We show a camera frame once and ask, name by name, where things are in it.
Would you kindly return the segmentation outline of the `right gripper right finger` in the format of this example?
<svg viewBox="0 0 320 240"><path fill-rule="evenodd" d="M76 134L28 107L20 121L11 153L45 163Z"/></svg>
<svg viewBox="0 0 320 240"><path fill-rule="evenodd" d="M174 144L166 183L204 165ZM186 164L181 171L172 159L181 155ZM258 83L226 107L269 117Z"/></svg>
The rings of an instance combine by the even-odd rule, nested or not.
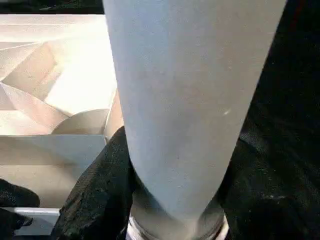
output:
<svg viewBox="0 0 320 240"><path fill-rule="evenodd" d="M320 190L282 146L241 134L221 184L229 240L317 240Z"/></svg>

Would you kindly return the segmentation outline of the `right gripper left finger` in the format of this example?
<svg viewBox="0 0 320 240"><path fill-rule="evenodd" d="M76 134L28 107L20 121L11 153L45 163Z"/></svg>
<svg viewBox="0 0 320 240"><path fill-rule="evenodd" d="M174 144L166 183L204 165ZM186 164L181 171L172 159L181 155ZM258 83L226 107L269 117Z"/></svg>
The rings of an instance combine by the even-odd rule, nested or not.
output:
<svg viewBox="0 0 320 240"><path fill-rule="evenodd" d="M124 240L135 190L125 128L82 173L51 232L53 240Z"/></svg>

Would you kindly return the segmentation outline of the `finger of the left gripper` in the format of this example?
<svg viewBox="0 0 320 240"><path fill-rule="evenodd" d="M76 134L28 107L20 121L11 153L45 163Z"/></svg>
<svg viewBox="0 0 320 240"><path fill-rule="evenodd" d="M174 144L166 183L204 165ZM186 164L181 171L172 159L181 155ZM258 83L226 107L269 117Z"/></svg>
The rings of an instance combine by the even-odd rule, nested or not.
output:
<svg viewBox="0 0 320 240"><path fill-rule="evenodd" d="M9 208L38 208L39 196L25 187L0 179L0 206Z"/></svg>
<svg viewBox="0 0 320 240"><path fill-rule="evenodd" d="M11 240L15 231L32 224L33 218L5 209L0 209L0 239Z"/></svg>

